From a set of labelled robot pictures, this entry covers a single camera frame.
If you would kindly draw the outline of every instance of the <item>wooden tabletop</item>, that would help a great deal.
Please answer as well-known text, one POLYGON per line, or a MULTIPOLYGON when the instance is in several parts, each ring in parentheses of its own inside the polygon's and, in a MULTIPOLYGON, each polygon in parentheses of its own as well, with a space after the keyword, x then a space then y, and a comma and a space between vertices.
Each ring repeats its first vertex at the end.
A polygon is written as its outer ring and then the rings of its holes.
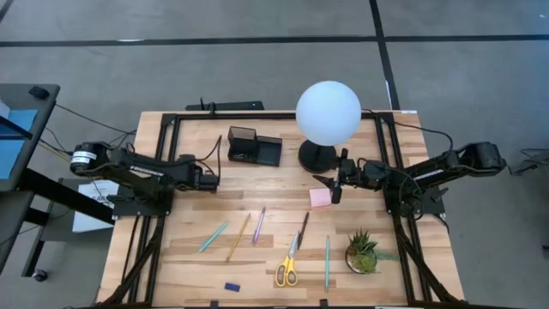
MULTIPOLYGON (((161 112, 144 112, 136 135, 136 152, 154 157, 160 131, 161 112)), ((419 125, 415 113, 395 113, 395 120, 419 125)), ((390 138, 385 128, 388 151, 390 138)), ((401 152, 406 166, 428 158, 420 130, 397 126, 401 152)), ((170 129, 166 140, 169 141, 170 129)), ((318 306, 320 299, 330 305, 403 305, 406 304, 401 266, 396 261, 379 261, 377 273, 358 275, 344 260, 347 235, 358 228, 367 229, 378 242, 377 249, 397 253, 391 217, 385 212, 382 192, 344 187, 341 203, 330 209, 311 210, 309 189, 323 188, 298 162, 299 145, 305 137, 295 120, 185 120, 181 124, 177 154, 203 157, 219 135, 221 144, 221 182, 217 194, 177 192, 172 213, 166 219, 160 265, 156 277, 154 306, 208 306, 218 300, 220 306, 318 306), (280 167, 262 167, 231 162, 227 159, 229 126, 257 130, 258 135, 283 139, 280 167), (256 246, 251 244, 263 207, 267 208, 256 246), (293 235, 301 228, 307 211, 309 223, 301 249, 295 257, 299 283, 293 288, 278 288, 274 272, 287 255, 293 235), (248 214, 244 235, 226 263, 227 253, 248 214), (203 252, 199 246, 223 223, 227 228, 203 252), (324 252, 330 237, 329 292, 324 292, 324 252), (240 285, 240 292, 224 289, 225 283, 240 285)), ((380 159, 376 128, 372 120, 362 120, 354 136, 342 145, 349 157, 380 159)), ((215 155, 207 163, 216 171, 215 155)), ((335 171, 325 176, 335 176, 335 171)), ((98 301, 107 298, 120 283, 134 218, 116 222, 106 260, 98 301)), ((432 215, 418 222, 425 261, 440 282, 462 298, 462 288, 445 227, 432 215)), ((130 267, 134 261, 132 250, 130 267)), ((421 299, 417 270, 410 260, 415 295, 421 299)), ((147 278, 148 266, 142 276, 147 278)), ((142 280, 138 300, 144 298, 142 280)))

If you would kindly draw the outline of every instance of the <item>gray carpet floor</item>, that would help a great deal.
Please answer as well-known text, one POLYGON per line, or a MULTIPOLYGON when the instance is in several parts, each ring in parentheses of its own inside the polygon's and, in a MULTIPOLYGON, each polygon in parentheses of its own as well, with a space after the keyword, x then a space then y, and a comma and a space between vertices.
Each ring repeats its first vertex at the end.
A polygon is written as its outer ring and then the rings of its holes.
MULTIPOLYGON (((547 1, 378 2, 385 35, 549 33, 547 1)), ((375 33, 366 0, 15 0, 0 22, 0 41, 375 33)), ((419 111, 422 125, 448 132, 456 147, 494 142, 509 163, 524 159, 521 148, 549 147, 549 42, 387 46, 401 109, 419 111)), ((304 89, 327 79, 346 83, 364 108, 389 109, 375 42, 0 47, 0 82, 59 84, 59 104, 123 130, 135 129, 142 111, 183 110, 200 97, 261 100, 267 109, 293 109, 304 89)), ((60 109, 48 127, 67 148, 118 135, 60 109)), ((43 138, 53 142, 49 133, 43 138)), ((425 139, 430 155, 448 147, 440 136, 425 134, 425 139)), ((41 148, 31 167, 51 179, 70 176, 64 161, 41 148)), ((450 237, 469 301, 547 307, 549 261, 541 252, 549 242, 547 180, 536 170, 448 184, 450 237)), ((35 207, 45 203, 38 200, 35 207)), ((100 284, 110 231, 78 243, 48 243, 39 260, 50 274, 43 283, 20 277, 33 236, 18 237, 0 275, 0 307, 89 305, 100 284)))

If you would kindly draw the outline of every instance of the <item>black pen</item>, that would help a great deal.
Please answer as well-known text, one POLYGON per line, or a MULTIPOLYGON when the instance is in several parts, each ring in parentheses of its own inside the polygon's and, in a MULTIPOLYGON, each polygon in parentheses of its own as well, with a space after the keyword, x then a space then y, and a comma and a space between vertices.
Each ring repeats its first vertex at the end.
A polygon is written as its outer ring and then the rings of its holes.
POLYGON ((307 215, 305 215, 305 220, 303 220, 303 226, 301 227, 301 232, 299 233, 298 250, 301 246, 301 240, 303 240, 303 234, 305 233, 305 227, 307 226, 308 220, 309 220, 309 211, 307 211, 307 215))

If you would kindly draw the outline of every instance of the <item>pen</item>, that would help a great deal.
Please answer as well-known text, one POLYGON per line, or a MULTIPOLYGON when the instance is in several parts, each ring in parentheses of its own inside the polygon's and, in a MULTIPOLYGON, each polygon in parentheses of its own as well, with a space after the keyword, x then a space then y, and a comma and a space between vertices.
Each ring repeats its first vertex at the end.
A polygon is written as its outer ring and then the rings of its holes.
POLYGON ((261 225, 263 224, 264 216, 265 216, 265 207, 263 207, 263 210, 261 211, 261 215, 259 216, 259 222, 257 223, 256 233, 254 234, 254 245, 256 245, 257 238, 259 237, 259 230, 261 229, 261 225))
POLYGON ((308 220, 309 220, 309 211, 307 211, 307 215, 305 215, 305 220, 303 220, 303 226, 301 227, 301 232, 299 232, 298 250, 301 246, 301 240, 303 240, 303 234, 305 233, 305 227, 307 226, 308 220))
POLYGON ((198 249, 199 252, 202 252, 204 251, 204 249, 206 249, 206 247, 209 246, 209 244, 214 241, 214 239, 219 236, 219 234, 221 234, 221 232, 223 232, 223 230, 225 229, 225 227, 227 226, 227 222, 223 223, 220 228, 217 229, 217 231, 215 231, 215 233, 212 235, 212 237, 210 237, 208 240, 206 240, 205 243, 203 243, 201 246, 200 246, 200 249, 198 249))
POLYGON ((328 292, 329 285, 329 236, 326 236, 326 282, 324 283, 324 291, 328 292))

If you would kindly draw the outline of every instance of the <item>teal pencil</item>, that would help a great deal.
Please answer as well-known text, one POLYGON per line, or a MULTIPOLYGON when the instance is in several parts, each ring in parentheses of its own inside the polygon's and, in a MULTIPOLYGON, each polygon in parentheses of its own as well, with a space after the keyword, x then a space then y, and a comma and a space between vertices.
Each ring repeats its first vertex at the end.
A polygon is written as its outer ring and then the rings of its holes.
POLYGON ((329 285, 329 236, 326 236, 326 282, 324 283, 324 291, 328 292, 329 285))

